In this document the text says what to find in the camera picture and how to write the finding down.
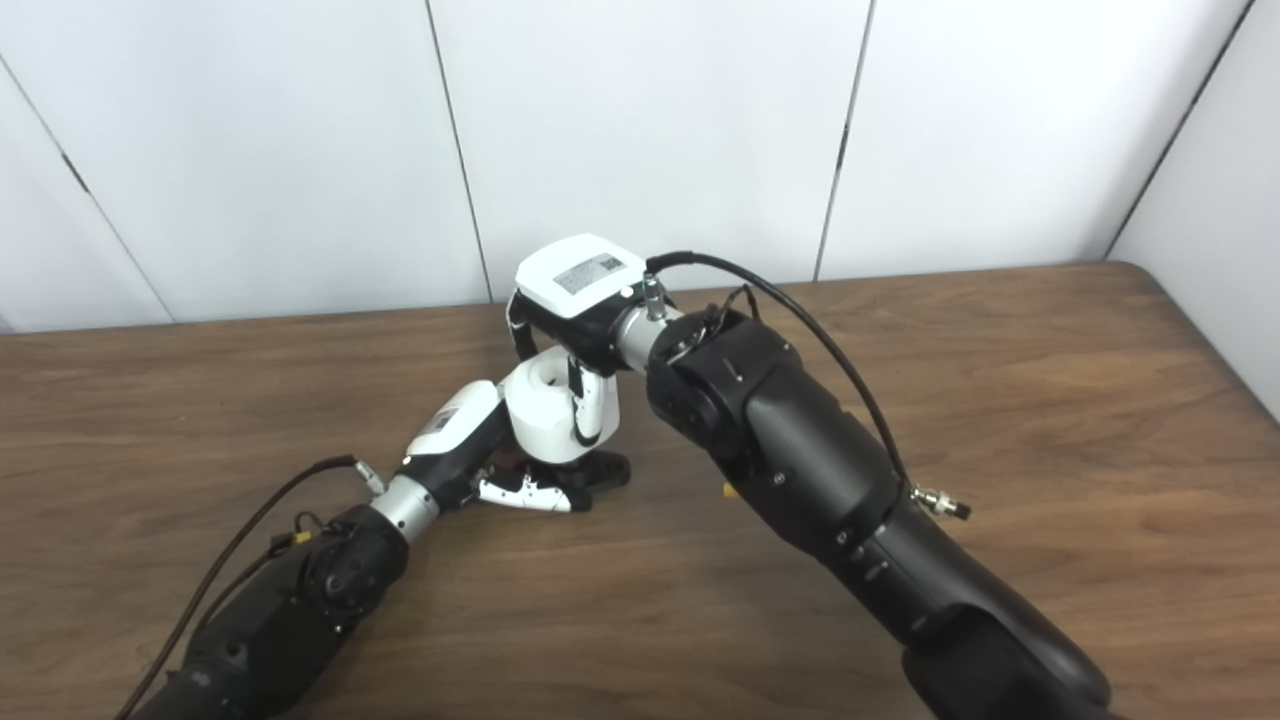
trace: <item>cable connector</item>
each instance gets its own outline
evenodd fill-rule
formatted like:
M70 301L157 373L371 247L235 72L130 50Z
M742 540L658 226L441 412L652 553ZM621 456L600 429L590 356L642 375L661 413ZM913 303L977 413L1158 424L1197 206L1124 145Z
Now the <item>cable connector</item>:
M960 520L968 520L973 512L972 507L938 489L913 487L911 500L919 502L920 507L934 515L948 515Z
M296 536L293 533L280 533L278 536L271 536L271 542L268 544L266 556L279 557L285 550L293 547Z
M658 322L667 316L667 291L658 281L658 275L645 273L640 283L644 291L644 307L650 322Z
M384 483L383 479L378 477L378 473L375 473L374 469L369 466L369 462L365 462L364 460L357 460L356 471L360 473L361 478L365 478L365 487L369 488L369 492L374 493L374 497L378 497L379 495L387 492L387 483Z

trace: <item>silver metal connector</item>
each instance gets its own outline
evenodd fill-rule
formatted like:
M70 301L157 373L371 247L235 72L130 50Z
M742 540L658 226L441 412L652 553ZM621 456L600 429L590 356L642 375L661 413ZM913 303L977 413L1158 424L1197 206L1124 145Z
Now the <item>silver metal connector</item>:
M365 478L365 487L369 488L369 492L374 493L374 497L387 492L387 483L378 477L378 473L369 466L369 462L365 462L364 460L357 461L356 471L360 473L361 478Z
M959 518L960 520L968 520L969 514L973 511L968 505L956 501L950 495L938 489L913 487L911 500L919 502L920 507L934 515L946 515Z
M668 306L666 300L659 302L662 302L659 319L652 318L648 305L645 307L636 305L622 318L613 336L613 351L622 357L627 368L641 375L649 364L649 352L653 350L653 343L658 341L658 336L662 334L668 323L682 315L680 310Z
M653 273L644 274L644 307L649 314L649 319L653 322L662 320L667 316L667 291L662 287L662 282L658 281L658 275Z
M387 492L375 497L369 506L387 518L410 542L440 516L440 505L431 493L417 480L404 475L392 478Z

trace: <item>label sticker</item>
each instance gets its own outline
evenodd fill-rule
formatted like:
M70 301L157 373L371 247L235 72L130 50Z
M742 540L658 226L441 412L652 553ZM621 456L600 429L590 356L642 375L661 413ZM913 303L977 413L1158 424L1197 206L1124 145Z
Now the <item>label sticker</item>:
M577 265L556 275L556 284L564 288L570 295L577 295L582 290L591 287L600 278L607 278L613 273L626 268L626 263L618 260L608 252L600 252L590 260L582 260Z
M445 407L444 410L440 410L435 414L435 416L426 421L426 427L422 428L422 432L417 433L417 437L435 434L443 430L444 425L448 425L449 420L452 420L457 414L457 407Z

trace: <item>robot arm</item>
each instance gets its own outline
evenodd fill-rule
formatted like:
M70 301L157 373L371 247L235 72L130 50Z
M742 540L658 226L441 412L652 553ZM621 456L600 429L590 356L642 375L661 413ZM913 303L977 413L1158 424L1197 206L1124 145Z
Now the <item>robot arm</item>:
M567 354L550 348L502 384L460 389L408 445L390 483L366 475L374 498L315 537L279 536L278 556L196 628L182 667L136 720L256 720L292 707L347 637L403 575L410 544L440 515L474 500L547 511L591 507L590 492L625 483L625 459L572 438ZM596 436L617 429L617 392L599 388ZM488 464L516 437L532 456L517 470Z
M899 477L776 332L723 307L682 315L644 260L594 236L538 251L516 283L517 347L531 324L598 373L645 374L654 413L904 646L938 717L1114 717L1097 665L924 512L968 509Z

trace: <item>silver cylinder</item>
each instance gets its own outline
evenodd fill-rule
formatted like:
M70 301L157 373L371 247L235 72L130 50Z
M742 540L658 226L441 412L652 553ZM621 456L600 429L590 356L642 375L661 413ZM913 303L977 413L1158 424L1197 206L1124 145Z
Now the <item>silver cylinder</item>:
M413 542L413 538L422 534L422 530L440 516L440 506L431 493L404 475L392 478L387 492L375 497L369 506L390 520L408 542Z
M680 310L667 305L667 313L658 319L650 319L649 310L644 305L637 305L627 311L627 315L618 323L618 334L613 338L618 355L627 368L645 373L649 364L649 351L658 336L668 323L684 315Z
M650 320L662 320L667 316L667 290L658 282L657 275L645 273L641 283L644 287L644 306Z

